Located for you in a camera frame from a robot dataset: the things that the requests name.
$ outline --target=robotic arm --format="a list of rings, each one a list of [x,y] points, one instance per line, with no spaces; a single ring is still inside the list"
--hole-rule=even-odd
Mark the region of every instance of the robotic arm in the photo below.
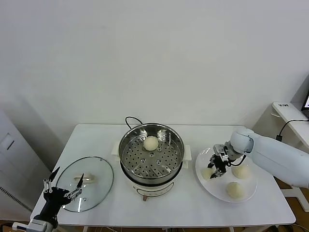
[[[51,232],[58,226],[57,214],[63,205],[69,204],[72,200],[82,193],[82,184],[84,174],[80,178],[76,188],[73,191],[52,187],[52,181],[59,171],[58,167],[51,173],[48,179],[44,179],[44,199],[46,203],[39,215],[35,216],[28,225],[14,222],[13,230],[22,230],[26,232]]]
[[[226,166],[233,166],[236,159],[245,155],[283,182],[309,188],[309,154],[250,129],[233,132],[229,142],[215,144],[213,150],[208,167],[215,166],[216,171],[211,178],[222,176]]]

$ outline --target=floor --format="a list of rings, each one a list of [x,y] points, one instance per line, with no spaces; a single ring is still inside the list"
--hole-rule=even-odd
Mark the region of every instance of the floor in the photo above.
[[[277,180],[277,183],[281,189],[290,189],[290,186],[283,183],[280,180]],[[305,197],[309,201],[309,190],[308,189],[302,189],[302,192],[304,193]],[[309,213],[306,213],[303,211],[300,203],[296,198],[287,198],[287,202],[289,203],[292,211],[295,214],[296,217],[296,224],[301,225],[305,228],[309,229]],[[78,232],[83,231],[83,227],[75,227]],[[244,230],[244,227],[234,228],[235,232],[241,232]],[[292,232],[287,230],[288,228],[284,226],[279,226],[279,232]],[[309,232],[306,230],[303,230],[302,228],[293,225],[294,232]],[[4,227],[3,232],[11,232],[12,229]],[[106,227],[89,227],[88,232],[111,232],[112,230],[106,228]],[[121,232],[121,228],[114,227],[115,232]],[[122,228],[122,232],[163,232],[160,228]],[[228,228],[185,228],[184,231],[181,228],[173,229],[172,232],[229,232]]]

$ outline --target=stainless steel steamer basket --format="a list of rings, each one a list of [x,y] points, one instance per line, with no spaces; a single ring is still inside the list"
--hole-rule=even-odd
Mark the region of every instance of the stainless steel steamer basket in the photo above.
[[[147,151],[143,142],[147,136],[159,139],[154,151]],[[124,173],[137,184],[160,186],[172,180],[183,163],[184,144],[172,128],[158,123],[146,123],[129,130],[118,149]]]

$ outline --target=table leg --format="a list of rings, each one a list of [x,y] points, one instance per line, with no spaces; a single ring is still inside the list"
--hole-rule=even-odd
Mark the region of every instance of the table leg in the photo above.
[[[262,232],[271,226],[272,225],[247,227],[242,232]]]
[[[281,191],[285,197],[296,197],[303,210],[309,212],[309,203],[300,188],[292,187],[291,189],[281,189]]]

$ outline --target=wire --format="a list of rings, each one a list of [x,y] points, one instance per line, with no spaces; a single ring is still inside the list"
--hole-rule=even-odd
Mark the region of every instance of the wire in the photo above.
[[[109,229],[109,230],[111,230],[111,231],[113,231],[113,232],[118,232],[118,231],[114,230],[114,227],[112,227],[112,228],[107,227],[107,229]]]
[[[127,126],[130,128],[130,129],[132,129],[132,127],[128,124],[128,122],[127,122],[127,119],[128,118],[132,118],[132,119],[135,119],[135,120],[137,120],[137,121],[139,121],[141,124],[143,124],[138,118],[136,118],[136,117],[131,117],[131,116],[128,116],[128,117],[126,117],[125,118],[125,121],[126,121],[126,124],[127,124]]]
[[[292,224],[292,225],[299,226],[300,228],[302,228],[302,229],[304,229],[304,230],[306,230],[306,231],[308,231],[308,232],[309,232],[309,229],[307,229],[306,227],[303,227],[303,226],[298,225],[298,224],[296,224],[296,223],[294,223],[294,224]]]
[[[290,121],[287,121],[284,126],[282,127],[280,133],[279,133],[279,136],[281,136],[281,133],[283,131],[283,129],[285,128],[286,125],[288,125],[290,122],[295,122],[295,121],[302,121],[302,122],[308,122],[309,119],[305,120],[305,119],[293,119],[293,120],[290,120]]]
[[[240,166],[240,165],[242,164],[242,162],[245,160],[246,157],[247,157],[246,155],[243,155],[241,161],[240,161],[238,164],[232,164],[232,163],[230,163],[230,164],[231,164],[232,166]]]
[[[12,228],[13,223],[8,222],[8,223],[3,223],[3,224],[1,224],[1,225],[0,225],[0,232],[3,232],[3,227],[4,227],[4,226]]]
[[[114,231],[114,229],[112,229],[112,228],[107,227],[107,229],[109,229],[109,230],[111,230],[111,231],[115,232],[115,231]]]

